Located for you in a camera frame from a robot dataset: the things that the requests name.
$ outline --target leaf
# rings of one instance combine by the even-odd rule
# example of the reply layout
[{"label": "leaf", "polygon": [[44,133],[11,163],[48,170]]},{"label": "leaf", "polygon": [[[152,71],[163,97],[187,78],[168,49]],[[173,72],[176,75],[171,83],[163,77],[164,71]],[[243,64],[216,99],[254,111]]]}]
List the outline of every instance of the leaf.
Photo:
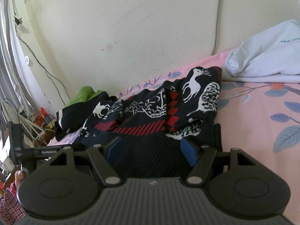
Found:
[{"label": "leaf", "polygon": [[289,126],[281,131],[273,144],[273,152],[279,152],[297,145],[300,141],[300,126]]},{"label": "leaf", "polygon": [[245,85],[245,82],[239,82],[239,81],[237,81],[237,82],[236,82],[236,85],[239,86],[239,87],[242,87],[242,86]]},{"label": "leaf", "polygon": [[155,86],[152,87],[152,89],[157,89],[157,88],[159,88],[161,85],[162,85],[162,84],[155,85]]},{"label": "leaf", "polygon": [[232,92],[232,93],[228,93],[227,96],[235,96],[237,94],[238,94],[237,92]]},{"label": "leaf", "polygon": [[285,101],[284,104],[288,109],[292,110],[294,113],[300,113],[300,104],[299,103]]},{"label": "leaf", "polygon": [[171,79],[177,78],[177,77],[179,77],[181,74],[182,74],[182,72],[175,72],[175,73],[172,74]]},{"label": "leaf", "polygon": [[284,96],[288,92],[289,92],[289,90],[285,89],[285,88],[279,89],[279,90],[271,89],[271,90],[265,92],[265,95],[271,96],[271,97],[281,97],[281,96]]},{"label": "leaf", "polygon": [[226,107],[229,103],[229,99],[219,100],[218,102],[218,110],[221,110],[223,107]]},{"label": "leaf", "polygon": [[231,90],[233,88],[235,88],[235,84],[233,83],[224,83],[224,84],[221,84],[221,90]]},{"label": "leaf", "polygon": [[249,96],[249,95],[245,95],[245,96],[243,96],[241,102],[242,102],[242,103],[246,103],[246,102],[249,101],[249,100],[250,100],[250,96]]},{"label": "leaf", "polygon": [[280,123],[286,123],[288,122],[291,118],[283,113],[276,113],[272,116],[270,116],[270,119],[276,122]]}]

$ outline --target knitted sweater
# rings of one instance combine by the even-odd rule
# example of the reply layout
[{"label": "knitted sweater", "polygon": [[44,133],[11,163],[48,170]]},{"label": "knitted sweater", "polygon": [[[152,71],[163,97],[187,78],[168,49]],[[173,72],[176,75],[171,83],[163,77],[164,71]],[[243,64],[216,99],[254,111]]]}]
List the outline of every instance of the knitted sweater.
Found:
[{"label": "knitted sweater", "polygon": [[123,150],[113,168],[122,178],[185,178],[191,167],[180,150],[182,137],[222,149],[221,130],[214,125],[220,82],[219,67],[196,67],[187,78],[165,81],[125,101],[102,92],[58,112],[58,122],[63,132],[83,125],[75,143],[87,147],[121,137]]}]

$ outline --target sweater sleeve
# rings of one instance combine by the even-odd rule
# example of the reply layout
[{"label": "sweater sleeve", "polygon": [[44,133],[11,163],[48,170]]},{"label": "sweater sleeve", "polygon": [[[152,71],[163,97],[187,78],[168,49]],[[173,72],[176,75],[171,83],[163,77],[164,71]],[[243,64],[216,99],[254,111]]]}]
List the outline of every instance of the sweater sleeve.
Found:
[{"label": "sweater sleeve", "polygon": [[4,196],[0,201],[0,218],[7,225],[20,221],[26,215],[23,208],[15,199],[12,190],[13,185],[4,191]]}]

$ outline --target white round object on wall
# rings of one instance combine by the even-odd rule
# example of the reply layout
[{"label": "white round object on wall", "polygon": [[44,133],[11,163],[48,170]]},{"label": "white round object on wall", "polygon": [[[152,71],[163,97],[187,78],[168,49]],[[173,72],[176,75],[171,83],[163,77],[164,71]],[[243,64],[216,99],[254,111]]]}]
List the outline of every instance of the white round object on wall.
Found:
[{"label": "white round object on wall", "polygon": [[26,65],[29,66],[29,57],[28,56],[25,56],[25,62],[26,62]]}]

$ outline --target green cloth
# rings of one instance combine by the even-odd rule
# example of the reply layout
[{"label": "green cloth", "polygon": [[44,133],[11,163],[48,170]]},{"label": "green cloth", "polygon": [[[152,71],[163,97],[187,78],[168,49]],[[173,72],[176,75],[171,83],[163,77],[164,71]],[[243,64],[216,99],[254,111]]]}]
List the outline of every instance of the green cloth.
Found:
[{"label": "green cloth", "polygon": [[78,102],[86,102],[90,99],[94,98],[95,96],[99,95],[102,91],[98,90],[97,92],[94,92],[93,88],[90,86],[82,87],[79,90],[79,93],[77,96],[75,96],[72,100],[68,102],[66,107],[73,105]]}]

